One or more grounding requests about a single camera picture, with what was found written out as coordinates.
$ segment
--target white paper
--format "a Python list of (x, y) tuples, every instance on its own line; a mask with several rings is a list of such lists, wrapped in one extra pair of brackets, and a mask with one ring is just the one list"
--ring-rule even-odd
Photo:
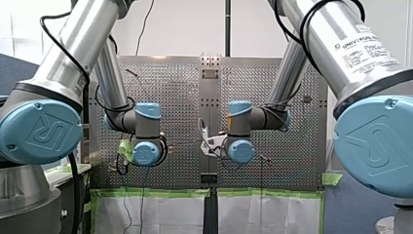
[(319, 199), (218, 197), (219, 234), (319, 234)]
[(289, 199), (285, 234), (319, 234), (319, 199)]
[(252, 196), (247, 234), (285, 233), (289, 198)]
[[(141, 197), (126, 197), (131, 215), (131, 227), (126, 233), (140, 231)], [(145, 234), (202, 234), (204, 228), (204, 198), (143, 199)], [(124, 198), (98, 198), (95, 212), (95, 233), (123, 233), (130, 225)]]
[(219, 234), (245, 233), (251, 197), (218, 197)]

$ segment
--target black cable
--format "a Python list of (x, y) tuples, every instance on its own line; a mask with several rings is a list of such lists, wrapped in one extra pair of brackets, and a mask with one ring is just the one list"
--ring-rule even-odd
[(298, 44), (301, 44), (300, 40), (296, 36), (294, 36), (294, 34), (292, 34), (292, 32), (290, 32), (288, 28), (286, 28), (286, 26), (282, 22), (282, 19), (280, 18), (280, 14), (279, 14), (279, 0), (276, 0), (275, 2), (274, 13), (276, 14), (277, 23), (282, 28), (282, 31), (286, 33), (292, 40), (294, 40)]
[(42, 26), (43, 30), (45, 30), (46, 34), (48, 34), (48, 36), (52, 39), (52, 41), (70, 58), (70, 60), (72, 60), (73, 63), (75, 63), (75, 65), (80, 69), (80, 71), (82, 72), (83, 76), (85, 77), (86, 80), (86, 85), (85, 88), (87, 88), (89, 86), (89, 84), (91, 83), (91, 79), (89, 78), (89, 73), (88, 71), (79, 63), (78, 60), (76, 60), (72, 55), (70, 55), (70, 53), (64, 48), (63, 45), (61, 45), (57, 39), (55, 38), (54, 35), (52, 35), (52, 33), (49, 31), (48, 27), (45, 25), (45, 20), (56, 20), (56, 19), (60, 19), (60, 18), (64, 18), (67, 17), (71, 14), (71, 12), (68, 13), (64, 13), (61, 15), (57, 15), (57, 16), (43, 16), (40, 18), (40, 25)]
[(94, 99), (96, 100), (96, 103), (97, 103), (102, 109), (107, 110), (107, 111), (116, 112), (116, 113), (122, 113), (122, 112), (130, 111), (130, 110), (132, 110), (132, 109), (134, 108), (134, 106), (135, 106), (135, 101), (134, 101), (134, 99), (133, 99), (132, 97), (129, 97), (129, 96), (128, 96), (128, 99), (131, 101), (131, 103), (128, 104), (128, 107), (119, 108), (119, 109), (116, 108), (116, 109), (115, 109), (115, 108), (109, 108), (109, 107), (104, 106), (104, 105), (100, 102), (100, 100), (99, 100), (99, 98), (98, 98), (98, 95), (97, 95), (97, 92), (99, 91), (99, 89), (100, 89), (100, 86), (97, 85), (96, 90), (94, 91)]
[(109, 34), (109, 40), (115, 46), (115, 53), (116, 53), (116, 55), (118, 55), (118, 44), (116, 43), (115, 38), (113, 38), (113, 36), (111, 34)]
[(160, 143), (161, 143), (161, 158), (151, 166), (151, 168), (158, 167), (159, 165), (163, 164), (164, 161), (167, 159), (168, 156), (168, 144), (167, 138), (165, 136), (160, 136)]
[(151, 168), (148, 167), (148, 169), (146, 170), (145, 179), (143, 180), (143, 184), (142, 184), (142, 198), (140, 199), (140, 232), (139, 234), (142, 234), (142, 230), (143, 230), (143, 198), (145, 197), (145, 186), (148, 180), (150, 169)]
[[(314, 69), (316, 71), (319, 72), (319, 68), (316, 65), (308, 47), (306, 44), (306, 40), (305, 40), (305, 35), (304, 35), (304, 27), (306, 25), (308, 25), (312, 19), (312, 17), (314, 16), (314, 14), (320, 10), (323, 6), (325, 6), (327, 3), (329, 2), (334, 2), (334, 1), (343, 1), (343, 0), (322, 0), (319, 1), (318, 3), (316, 3), (310, 10), (309, 12), (303, 17), (303, 20), (300, 23), (300, 29), (299, 29), (299, 35), (300, 35), (300, 39), (298, 39), (296, 36), (293, 35), (292, 32), (290, 32), (285, 25), (282, 23), (282, 20), (280, 18), (280, 14), (279, 14), (279, 9), (278, 9), (278, 0), (276, 0), (275, 2), (275, 6), (274, 6), (274, 11), (276, 14), (276, 19), (278, 24), (280, 25), (280, 27), (282, 28), (282, 30), (284, 31), (284, 33), (286, 33), (291, 39), (293, 39), (294, 41), (296, 41), (298, 44), (301, 44), (304, 50), (304, 53), (306, 54), (308, 60), (310, 61), (311, 65), (314, 67)], [(354, 2), (358, 9), (360, 10), (360, 15), (361, 15), (361, 20), (365, 21), (365, 11), (364, 8), (362, 6), (362, 4), (358, 1), (358, 0), (350, 0), (352, 2)]]
[(145, 20), (143, 21), (142, 30), (140, 31), (139, 38), (137, 39), (136, 53), (134, 54), (135, 56), (137, 56), (137, 53), (139, 52), (140, 40), (142, 39), (143, 32), (145, 32), (146, 21), (148, 20), (148, 17), (152, 12), (152, 8), (154, 7), (154, 3), (155, 3), (155, 0), (152, 0), (151, 6), (149, 7), (149, 10), (148, 10), (148, 13), (146, 14)]
[(270, 113), (271, 115), (273, 115), (274, 117), (276, 117), (278, 120), (280, 120), (280, 122), (282, 122), (282, 125), (284, 126), (283, 130), (280, 130), (280, 132), (287, 132), (288, 131), (288, 125), (285, 123), (285, 121), (283, 120), (282, 117), (280, 117), (280, 115), (278, 115), (276, 112), (274, 112), (272, 109), (270, 109), (270, 107), (268, 106), (261, 106), (259, 107), (261, 109), (263, 109), (264, 111), (267, 111), (268, 113)]
[(67, 156), (69, 158), (70, 167), (72, 171), (73, 177), (73, 191), (74, 191), (74, 211), (73, 211), (73, 223), (72, 223), (72, 233), (78, 233), (78, 227), (80, 222), (80, 211), (81, 211), (81, 204), (80, 204), (80, 178), (78, 174), (78, 169), (76, 165), (76, 159), (73, 153), (69, 153)]
[(130, 213), (130, 211), (129, 211), (129, 209), (128, 209), (128, 206), (127, 206), (127, 192), (128, 192), (128, 188), (125, 186), (124, 207), (125, 207), (125, 210), (127, 210), (128, 217), (129, 217), (129, 220), (130, 220), (130, 224), (124, 229), (124, 234), (125, 234), (125, 233), (127, 232), (127, 230), (130, 229), (130, 227), (131, 227), (131, 213)]
[[(305, 39), (305, 35), (304, 35), (304, 27), (306, 25), (310, 24), (311, 19), (313, 18), (314, 14), (320, 10), (323, 6), (325, 6), (327, 3), (329, 2), (335, 2), (335, 1), (343, 1), (343, 0), (323, 0), (323, 1), (319, 1), (318, 3), (316, 3), (311, 9), (310, 11), (303, 17), (303, 20), (301, 21), (300, 24), (300, 30), (299, 30), (299, 34), (300, 34), (300, 41), (301, 41), (301, 45), (303, 47), (304, 53), (306, 54), (307, 58), (309, 59), (310, 63), (312, 64), (312, 66), (314, 67), (314, 69), (316, 71), (319, 72), (319, 74), (321, 74), (321, 72), (319, 71), (319, 67), (316, 65), (316, 62), (313, 59), (313, 56), (311, 55), (309, 48), (307, 47), (306, 44), (306, 39)], [(361, 5), (361, 3), (358, 0), (351, 0), (352, 2), (354, 2), (359, 10), (360, 10), (360, 14), (361, 14), (361, 20), (365, 21), (365, 11), (363, 6)]]

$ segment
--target metal frame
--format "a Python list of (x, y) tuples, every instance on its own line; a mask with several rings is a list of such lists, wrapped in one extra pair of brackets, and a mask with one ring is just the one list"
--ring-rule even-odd
[[(302, 133), (302, 135), (312, 137), (310, 140), (317, 142), (314, 143), (315, 149), (312, 151), (313, 154), (311, 157), (313, 161), (308, 165), (303, 165), (304, 169), (305, 167), (310, 167), (309, 169), (312, 170), (313, 173), (302, 175), (311, 175), (314, 177), (312, 177), (312, 179), (304, 179), (301, 184), (300, 181), (292, 184), (272, 184), (272, 180), (268, 175), (274, 173), (274, 170), (276, 170), (277, 167), (271, 168), (265, 165), (265, 169), (263, 170), (264, 182), (260, 184), (260, 182), (257, 181), (248, 181), (250, 175), (245, 172), (232, 175), (228, 172), (223, 172), (220, 162), (216, 158), (207, 157), (202, 153), (199, 147), (201, 139), (198, 136), (197, 119), (199, 117), (203, 118), (209, 126), (209, 133), (212, 136), (216, 135), (222, 130), (223, 126), (225, 126), (225, 123), (222, 120), (225, 119), (225, 101), (227, 101), (227, 99), (224, 98), (225, 94), (222, 92), (227, 91), (225, 90), (225, 84), (222, 83), (225, 81), (222, 79), (225, 79), (228, 69), (232, 69), (232, 66), (238, 66), (241, 69), (247, 66), (250, 69), (248, 74), (250, 74), (251, 78), (256, 79), (254, 82), (263, 85), (260, 84), (262, 83), (260, 79), (264, 79), (265, 77), (267, 77), (267, 83), (274, 82), (273, 79), (275, 79), (275, 74), (278, 71), (278, 66), (281, 62), (279, 58), (119, 57), (118, 60), (128, 95), (139, 101), (154, 100), (161, 103), (164, 114), (161, 121), (162, 131), (167, 131), (166, 134), (169, 138), (169, 143), (178, 144), (182, 140), (185, 141), (188, 139), (191, 141), (185, 145), (175, 146), (171, 150), (174, 153), (169, 155), (169, 158), (164, 165), (161, 165), (159, 168), (151, 169), (153, 172), (149, 174), (149, 180), (147, 182), (149, 187), (164, 189), (202, 187), (213, 188), (214, 190), (216, 187), (257, 187), (263, 185), (264, 187), (290, 190), (322, 189), (321, 175), (324, 172), (325, 167), (327, 86), (313, 69), (309, 69), (307, 72), (306, 78), (303, 80), (302, 90), (298, 96), (301, 98), (304, 95), (308, 95), (314, 99), (311, 104), (308, 105), (309, 107), (307, 109), (307, 111), (311, 112), (310, 116), (312, 116), (312, 118), (314, 117), (314, 119), (312, 119), (313, 125), (311, 129), (308, 129), (311, 132)], [(125, 68), (131, 67), (134, 71), (141, 73), (140, 75), (142, 79), (136, 81), (132, 75), (128, 72), (124, 72)], [(247, 76), (239, 77), (239, 79), (247, 79)], [(271, 86), (267, 87), (265, 85), (266, 83), (260, 88), (262, 90), (259, 92), (260, 94), (257, 94), (260, 95), (260, 97), (251, 97), (254, 104), (259, 105), (265, 102), (267, 94), (264, 93), (269, 93), (271, 89)], [(234, 92), (234, 97), (243, 97), (241, 94), (238, 96), (235, 91), (232, 92)], [(298, 100), (298, 97), (293, 101), (294, 105), (297, 103), (301, 103)], [(173, 111), (177, 111), (180, 115), (174, 114)], [(102, 111), (98, 109), (98, 106), (91, 100), (91, 134), (97, 135), (99, 140), (103, 139), (103, 141), (100, 142), (101, 144), (108, 144), (101, 150), (103, 163), (94, 168), (93, 187), (119, 187), (123, 185), (141, 186), (144, 178), (144, 169), (130, 166), (130, 173), (127, 176), (120, 176), (117, 175), (116, 172), (109, 173), (107, 171), (109, 163), (115, 160), (118, 140), (121, 134), (104, 130), (103, 124), (101, 123), (101, 112)], [(176, 123), (180, 126), (183, 126), (182, 123), (185, 124), (182, 131), (177, 131), (173, 127)], [(294, 120), (291, 124), (291, 130), (295, 131), (296, 134), (301, 134), (301, 132), (297, 132), (297, 122), (295, 121), (294, 123)], [(281, 138), (278, 136), (281, 136), (282, 134), (274, 132), (258, 134), (263, 134), (265, 137), (271, 137), (272, 140), (278, 140), (274, 141), (274, 143), (280, 143), (281, 141)], [(94, 152), (92, 144), (93, 142), (91, 141), (91, 152)], [(257, 149), (263, 149), (264, 147), (270, 147), (269, 145), (271, 145), (271, 142), (270, 144), (266, 142), (264, 145), (258, 143), (256, 147)], [(271, 149), (267, 149), (266, 152), (272, 153)], [(258, 159), (247, 167), (256, 167), (257, 160)], [(217, 183), (201, 183), (202, 175), (217, 175), (218, 181)], [(227, 176), (231, 177), (228, 180), (229, 182), (222, 182), (222, 179), (225, 180)], [(240, 181), (241, 183), (231, 183), (231, 181), (234, 180)]]

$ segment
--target universal robots logo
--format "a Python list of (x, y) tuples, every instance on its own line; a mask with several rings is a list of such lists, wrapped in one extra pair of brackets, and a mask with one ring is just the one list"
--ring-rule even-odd
[(37, 120), (27, 143), (53, 151), (60, 151), (72, 127), (71, 123), (44, 113)]

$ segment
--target green tape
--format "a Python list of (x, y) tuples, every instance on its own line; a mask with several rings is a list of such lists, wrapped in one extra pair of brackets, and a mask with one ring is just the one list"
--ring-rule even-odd
[(83, 205), (83, 213), (88, 213), (91, 210), (92, 202)]
[(118, 147), (118, 153), (125, 155), (129, 161), (132, 159), (133, 145), (127, 139), (122, 139)]
[(334, 173), (324, 173), (322, 174), (322, 185), (332, 185), (336, 186), (343, 175)]
[(247, 197), (262, 195), (265, 197), (295, 197), (304, 199), (319, 199), (321, 192), (300, 192), (280, 189), (260, 188), (218, 188), (218, 197)]
[(319, 199), (319, 234), (324, 233), (324, 205), (325, 205), (325, 193), (320, 193)]
[(218, 197), (247, 197), (252, 195), (251, 188), (218, 188)]
[(91, 193), (96, 197), (154, 197), (154, 198), (203, 198), (209, 196), (208, 189), (182, 189), (182, 190), (164, 190), (145, 188), (117, 188), (117, 189), (94, 189)]

